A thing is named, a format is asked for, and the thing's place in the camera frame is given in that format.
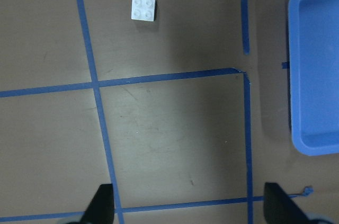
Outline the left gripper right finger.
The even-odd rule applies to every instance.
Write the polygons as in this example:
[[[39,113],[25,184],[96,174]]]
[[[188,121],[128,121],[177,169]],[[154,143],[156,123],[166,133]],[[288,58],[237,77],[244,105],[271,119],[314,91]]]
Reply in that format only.
[[[278,183],[264,185],[264,219],[266,223],[311,223]]]

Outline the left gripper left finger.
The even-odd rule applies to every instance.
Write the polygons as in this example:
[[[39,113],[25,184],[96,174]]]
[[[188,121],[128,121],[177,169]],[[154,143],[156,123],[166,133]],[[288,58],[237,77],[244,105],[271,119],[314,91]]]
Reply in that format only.
[[[112,184],[101,184],[79,223],[112,224],[114,222],[114,192]]]

